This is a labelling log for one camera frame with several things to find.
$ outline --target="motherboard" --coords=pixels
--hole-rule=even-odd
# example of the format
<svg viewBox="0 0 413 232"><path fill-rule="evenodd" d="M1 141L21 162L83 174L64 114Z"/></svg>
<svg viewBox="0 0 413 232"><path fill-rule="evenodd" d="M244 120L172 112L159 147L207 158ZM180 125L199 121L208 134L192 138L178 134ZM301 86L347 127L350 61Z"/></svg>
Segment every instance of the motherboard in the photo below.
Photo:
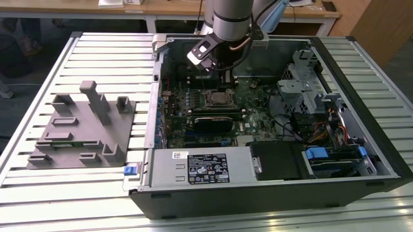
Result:
<svg viewBox="0 0 413 232"><path fill-rule="evenodd" d="M234 77L232 88L208 88L214 77L168 81L164 100L167 148L246 146L277 140L269 112L274 86L254 77Z"/></svg>

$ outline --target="wooden desk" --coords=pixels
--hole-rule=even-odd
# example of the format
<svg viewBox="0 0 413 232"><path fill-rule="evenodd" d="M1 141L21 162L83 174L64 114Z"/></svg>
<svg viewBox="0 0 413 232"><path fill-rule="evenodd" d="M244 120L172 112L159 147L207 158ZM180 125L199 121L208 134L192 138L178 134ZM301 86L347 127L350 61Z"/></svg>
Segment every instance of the wooden desk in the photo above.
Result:
<svg viewBox="0 0 413 232"><path fill-rule="evenodd" d="M97 9L99 0L0 0L0 17L144 19L148 33L156 33L156 20L196 20L199 2L191 0L146 0L142 5ZM287 8L281 22L321 24L317 35L326 36L341 17L338 12L298 7Z"/></svg>

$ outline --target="aluminum extrusion table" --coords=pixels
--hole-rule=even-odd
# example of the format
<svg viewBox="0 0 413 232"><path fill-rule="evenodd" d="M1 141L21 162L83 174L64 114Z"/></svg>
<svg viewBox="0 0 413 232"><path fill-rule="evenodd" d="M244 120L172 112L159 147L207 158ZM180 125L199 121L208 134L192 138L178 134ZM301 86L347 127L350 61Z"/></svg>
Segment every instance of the aluminum extrusion table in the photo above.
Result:
<svg viewBox="0 0 413 232"><path fill-rule="evenodd" d="M128 96L138 101L127 162L143 159L151 42L152 34L132 33L83 33L69 39L0 157L0 231L412 231L413 183L339 208L148 220L123 191L128 188L123 168L27 170L28 154L53 112L48 103L57 93L81 100L77 85L83 80L97 82L97 92L108 100ZM323 38L322 42L413 167L412 103L357 42L343 38Z"/></svg>

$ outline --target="warning label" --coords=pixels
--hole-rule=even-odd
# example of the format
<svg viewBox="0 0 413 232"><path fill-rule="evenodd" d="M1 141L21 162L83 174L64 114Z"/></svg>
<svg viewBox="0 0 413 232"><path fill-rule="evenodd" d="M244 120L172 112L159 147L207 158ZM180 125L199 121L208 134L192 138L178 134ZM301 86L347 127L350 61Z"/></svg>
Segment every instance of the warning label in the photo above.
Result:
<svg viewBox="0 0 413 232"><path fill-rule="evenodd" d="M226 154L188 155L187 181L191 185L230 182Z"/></svg>

